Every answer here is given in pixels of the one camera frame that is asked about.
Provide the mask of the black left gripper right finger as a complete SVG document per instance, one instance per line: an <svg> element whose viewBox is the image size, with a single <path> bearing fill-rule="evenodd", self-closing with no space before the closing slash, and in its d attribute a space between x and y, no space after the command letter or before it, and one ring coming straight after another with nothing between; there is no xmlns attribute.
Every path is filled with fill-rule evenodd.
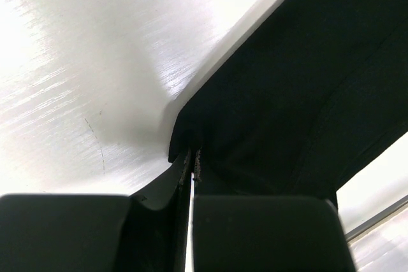
<svg viewBox="0 0 408 272"><path fill-rule="evenodd" d="M195 271L355 271L336 208L304 196L202 192L194 157Z"/></svg>

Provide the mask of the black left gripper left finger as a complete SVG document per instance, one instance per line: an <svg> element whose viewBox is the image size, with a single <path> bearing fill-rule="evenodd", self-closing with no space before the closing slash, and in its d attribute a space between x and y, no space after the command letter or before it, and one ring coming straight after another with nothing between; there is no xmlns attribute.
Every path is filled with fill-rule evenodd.
<svg viewBox="0 0 408 272"><path fill-rule="evenodd" d="M190 151L130 196L1 197L2 271L183 271Z"/></svg>

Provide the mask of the black skirt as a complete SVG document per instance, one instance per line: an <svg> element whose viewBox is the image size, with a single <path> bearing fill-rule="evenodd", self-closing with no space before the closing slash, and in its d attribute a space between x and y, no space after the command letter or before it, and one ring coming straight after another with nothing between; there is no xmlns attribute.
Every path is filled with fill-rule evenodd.
<svg viewBox="0 0 408 272"><path fill-rule="evenodd" d="M284 0L179 112L198 191L337 191L407 132L407 0Z"/></svg>

